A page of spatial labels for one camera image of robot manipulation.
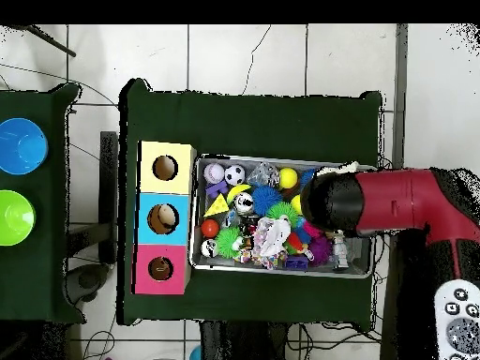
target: yellow triangle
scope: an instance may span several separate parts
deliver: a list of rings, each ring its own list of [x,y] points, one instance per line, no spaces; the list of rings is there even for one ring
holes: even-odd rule
[[[225,211],[229,211],[229,206],[227,202],[225,202],[225,198],[220,193],[207,212],[204,214],[204,217],[214,216],[215,214],[225,213]]]

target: green plastic bowl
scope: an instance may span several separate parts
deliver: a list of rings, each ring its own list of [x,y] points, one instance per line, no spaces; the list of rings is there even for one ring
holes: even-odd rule
[[[15,246],[35,225],[33,205],[20,193],[0,190],[0,246]]]

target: metal tray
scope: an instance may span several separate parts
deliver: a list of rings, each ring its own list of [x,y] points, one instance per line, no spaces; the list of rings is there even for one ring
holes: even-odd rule
[[[321,167],[338,167],[341,163],[326,163],[304,160],[283,160],[277,158],[264,157],[238,157],[238,156],[219,156],[219,155],[201,155],[195,160],[194,170],[196,171],[197,184],[193,191],[192,200],[192,219],[190,228],[189,254],[188,258],[190,264],[196,269],[208,269],[212,271],[234,271],[234,272],[259,272],[265,274],[280,274],[280,275],[297,275],[303,277],[331,277],[331,278],[367,278],[371,273],[372,258],[372,239],[368,237],[346,238],[345,243],[348,249],[347,260],[349,267],[347,269],[334,269],[333,263],[326,263],[324,265],[309,267],[308,270],[290,270],[279,268],[275,270],[268,270],[253,262],[240,263],[234,260],[229,260],[220,256],[215,258],[207,258],[201,254],[201,245],[203,236],[200,226],[203,223],[203,214],[214,200],[206,196],[206,181],[203,178],[203,170],[209,163],[219,163],[224,168],[230,167],[233,164],[239,164],[245,169],[246,176],[248,176],[253,169],[262,161],[268,161],[275,165],[278,169],[284,167],[291,167],[300,175],[302,172]],[[360,166],[360,171],[374,170],[370,166]],[[221,224],[225,217],[225,213],[213,216],[213,218]]]

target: white remote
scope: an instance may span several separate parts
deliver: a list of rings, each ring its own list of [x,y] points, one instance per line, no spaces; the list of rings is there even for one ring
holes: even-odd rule
[[[480,360],[480,290],[470,281],[447,281],[435,293],[439,360]]]

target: green table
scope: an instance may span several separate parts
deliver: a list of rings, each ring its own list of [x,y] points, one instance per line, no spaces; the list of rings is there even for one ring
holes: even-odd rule
[[[130,292],[136,147],[189,143],[200,153],[377,164],[378,92],[347,97],[229,97],[151,92],[141,79],[120,94],[120,246],[117,317],[270,322],[356,322],[369,328],[371,277],[296,277],[192,270],[182,296]]]
[[[27,175],[0,172],[0,188],[16,190],[35,207],[34,230],[19,245],[0,247],[0,319],[81,323],[81,312],[64,296],[67,257],[67,107],[79,92],[62,84],[48,93],[1,92],[0,123],[32,120],[49,142],[45,162]]]

